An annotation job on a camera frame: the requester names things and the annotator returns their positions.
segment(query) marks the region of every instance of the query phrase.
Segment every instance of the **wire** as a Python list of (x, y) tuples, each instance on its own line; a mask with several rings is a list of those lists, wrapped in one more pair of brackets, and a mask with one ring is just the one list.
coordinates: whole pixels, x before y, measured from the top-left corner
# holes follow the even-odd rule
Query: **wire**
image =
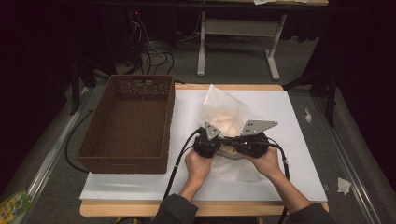
[(194, 39), (195, 37), (199, 36), (199, 35), (195, 35), (195, 33), (196, 33), (197, 30), (198, 30), (198, 26), (199, 26), (199, 22), (200, 22), (200, 21), (201, 21), (201, 12), (198, 13), (198, 21), (197, 21), (197, 23), (196, 23), (196, 25), (195, 25), (195, 29), (194, 29), (194, 31), (192, 32), (192, 34), (191, 34), (189, 37), (185, 38), (185, 39), (178, 40), (177, 42), (180, 43), (180, 42), (183, 42), (183, 41), (186, 41), (186, 40)]
[(86, 173), (86, 174), (87, 174), (89, 171), (86, 171), (86, 170), (84, 170), (84, 169), (81, 169), (81, 168), (77, 167), (75, 164), (73, 164), (73, 162), (70, 161), (69, 155), (68, 155), (68, 149), (69, 149), (69, 142), (70, 142), (70, 139), (72, 138), (74, 132), (75, 132), (76, 129), (79, 127), (79, 125), (81, 125), (81, 123), (82, 123), (92, 112), (93, 112), (93, 110), (90, 110), (89, 113), (88, 113), (87, 115), (85, 115), (85, 117), (82, 118), (82, 120), (73, 128), (73, 130), (70, 132), (69, 136), (67, 137), (66, 144), (65, 144), (65, 146), (64, 146), (64, 155), (65, 155), (65, 157), (66, 157), (67, 163), (69, 163), (69, 165), (72, 166), (73, 168), (75, 168), (76, 170), (78, 170), (78, 171), (80, 171), (80, 172), (82, 172), (82, 173)]
[(176, 82), (176, 83), (181, 83), (181, 84), (186, 84), (185, 82), (180, 81), (180, 80), (177, 80), (177, 79), (175, 79), (175, 82)]
[(143, 223), (143, 221), (140, 218), (137, 217), (123, 217), (122, 219), (120, 219), (119, 221), (116, 222), (116, 224), (121, 224), (123, 221), (128, 220), (128, 219), (133, 219), (134, 220), (134, 224), (135, 223)]
[[(156, 52), (154, 52), (154, 53), (149, 52), (148, 46), (149, 46), (149, 44), (146, 43), (146, 46), (145, 46), (146, 52), (144, 52), (144, 54), (148, 55), (148, 57), (146, 59), (146, 64), (148, 65), (147, 75), (149, 75), (149, 72), (151, 71), (151, 67), (153, 67), (153, 66), (155, 67), (154, 72), (153, 72), (153, 74), (155, 75), (157, 73), (157, 69), (160, 66), (162, 66), (166, 63), (169, 63), (170, 62), (169, 58), (171, 58), (172, 64), (166, 72), (166, 75), (169, 75), (170, 71), (172, 70), (172, 68), (175, 65), (174, 55), (171, 52), (158, 53), (159, 52), (158, 49), (161, 49), (163, 47), (163, 42), (161, 42), (161, 45), (155, 49)], [(153, 59), (155, 59), (155, 58), (163, 58), (163, 60), (160, 63), (153, 64)]]
[(172, 188), (172, 184), (173, 184), (173, 181), (174, 181), (174, 179), (175, 179), (175, 175), (176, 175), (176, 172), (177, 172), (178, 165), (180, 164), (181, 157), (182, 157), (183, 154), (187, 151), (187, 149), (190, 148), (190, 147), (186, 148), (187, 144), (188, 144), (188, 143), (190, 142), (190, 140), (191, 140), (197, 133), (199, 133), (202, 129), (203, 129), (203, 128), (201, 127), (201, 128), (199, 128), (199, 129), (195, 130), (195, 131), (189, 136), (189, 138), (187, 139), (187, 141), (186, 141), (186, 143), (184, 144), (183, 148), (181, 149), (180, 153), (178, 154), (178, 157), (177, 157), (177, 160), (176, 160), (174, 169), (173, 169), (173, 171), (172, 171), (171, 177), (169, 178), (168, 186), (166, 187), (165, 194), (163, 195), (163, 198), (164, 198), (164, 199), (165, 199), (166, 197), (168, 197), (169, 191), (170, 191), (171, 188)]
[(142, 28), (140, 27), (140, 24), (139, 23), (137, 23), (137, 22), (135, 22), (135, 21), (131, 21), (131, 22), (133, 22), (134, 23), (134, 25), (135, 25), (135, 28), (134, 28), (134, 33), (136, 33), (136, 27), (138, 27), (139, 28), (139, 39), (137, 40), (137, 43), (140, 43), (140, 40), (142, 40)]
[(227, 46), (228, 43), (230, 42), (230, 39), (228, 39), (228, 38), (223, 38), (223, 39), (225, 39), (225, 43), (223, 43), (223, 44), (220, 45), (219, 47), (210, 47), (210, 46), (208, 46), (207, 44), (205, 44), (205, 46), (206, 46), (207, 48), (209, 48), (209, 49), (222, 49), (222, 48), (224, 48), (225, 46)]
[[(289, 164), (288, 164), (288, 159), (286, 159), (285, 156), (285, 151), (283, 148), (272, 138), (267, 137), (269, 140), (273, 141), (276, 144), (277, 149), (279, 149), (280, 153), (282, 154), (282, 161), (283, 161), (283, 167), (285, 170), (285, 177), (290, 180), (290, 173), (289, 173)], [(288, 213), (288, 208), (285, 206), (283, 207), (282, 215), (280, 215), (280, 219), (277, 222), (277, 224), (282, 224), (283, 221), (286, 218), (286, 214)]]
[[(143, 31), (145, 32), (145, 35), (146, 35), (146, 38), (148, 39), (148, 43), (149, 43), (149, 45), (152, 47), (152, 45), (151, 45), (151, 41), (149, 40), (149, 35), (148, 35), (148, 32), (147, 32), (147, 30), (146, 30), (146, 26), (143, 24), (143, 22), (140, 20), (140, 17), (139, 17), (139, 15), (137, 14), (137, 13), (135, 13), (136, 14), (136, 17), (137, 17), (137, 19), (140, 21), (140, 24), (142, 24), (142, 27), (143, 27)], [(159, 53), (161, 56), (163, 56), (158, 50), (156, 50), (154, 47), (152, 47), (155, 51), (157, 51), (157, 53)]]
[(227, 36), (227, 38), (229, 38), (234, 43), (244, 43), (244, 44), (255, 43), (255, 42), (258, 42), (261, 39), (263, 39), (262, 36), (253, 36), (251, 40), (235, 39), (234, 37), (241, 38), (241, 35), (230, 35), (230, 36)]
[(199, 45), (199, 44), (201, 43), (201, 40), (200, 40), (200, 39), (195, 40), (196, 37), (198, 37), (198, 35), (195, 36), (194, 38), (186, 39), (186, 40), (184, 40), (183, 42), (179, 42), (179, 44), (181, 44), (181, 45), (183, 45), (183, 46), (188, 46), (188, 47), (197, 46), (197, 45)]

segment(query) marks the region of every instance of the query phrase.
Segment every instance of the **wicker basket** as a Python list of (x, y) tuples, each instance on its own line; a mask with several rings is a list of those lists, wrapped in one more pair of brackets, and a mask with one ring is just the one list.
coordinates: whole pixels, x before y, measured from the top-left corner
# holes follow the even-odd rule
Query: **wicker basket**
[(111, 76), (78, 160), (95, 174), (164, 174), (175, 103), (172, 76)]

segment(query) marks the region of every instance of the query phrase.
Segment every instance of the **person's right hand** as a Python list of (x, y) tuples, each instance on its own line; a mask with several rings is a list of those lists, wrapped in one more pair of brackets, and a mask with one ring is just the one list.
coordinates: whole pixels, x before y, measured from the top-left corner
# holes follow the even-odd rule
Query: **person's right hand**
[(257, 159), (246, 155), (244, 157), (254, 164), (260, 174), (265, 175), (270, 180), (277, 175), (283, 175), (279, 168), (277, 149), (275, 147), (268, 147), (267, 152)]

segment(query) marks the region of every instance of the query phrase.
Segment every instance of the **table frame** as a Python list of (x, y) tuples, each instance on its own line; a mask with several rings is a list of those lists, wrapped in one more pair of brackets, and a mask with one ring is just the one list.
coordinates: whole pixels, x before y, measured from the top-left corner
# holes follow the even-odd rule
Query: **table frame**
[[(206, 84), (176, 84), (176, 90), (207, 90)], [(216, 85), (221, 90), (283, 91), (279, 85)], [(161, 201), (83, 200), (84, 217), (155, 217)], [(281, 215), (282, 202), (192, 202), (198, 217), (261, 217)], [(327, 203), (322, 206), (329, 211)]]

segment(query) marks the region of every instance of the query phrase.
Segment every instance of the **white paper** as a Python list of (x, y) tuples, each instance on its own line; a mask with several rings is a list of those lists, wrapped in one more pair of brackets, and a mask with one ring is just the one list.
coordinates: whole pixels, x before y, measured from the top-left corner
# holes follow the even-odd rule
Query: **white paper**
[[(286, 91), (227, 91), (245, 104), (267, 113), (278, 125), (265, 131), (285, 150), (291, 183), (314, 203), (327, 202), (318, 173), (312, 162), (303, 134)], [(170, 174), (189, 135), (198, 128), (207, 91), (177, 90), (171, 124), (169, 160), (165, 175), (94, 175), (89, 174), (81, 200), (152, 200), (160, 201)], [(283, 169), (281, 156), (279, 164)], [(172, 193), (179, 193), (188, 178), (185, 163), (179, 165)], [(232, 181), (209, 175), (195, 201), (281, 201), (272, 183), (264, 176), (258, 182)]]
[(312, 121), (312, 115), (309, 112), (308, 108), (305, 109), (305, 120), (308, 121), (308, 123), (311, 123)]
[(255, 5), (262, 5), (269, 2), (277, 2), (277, 0), (253, 0)]
[(352, 186), (349, 181), (338, 177), (338, 193), (344, 193), (344, 195), (347, 195), (349, 193), (350, 186)]

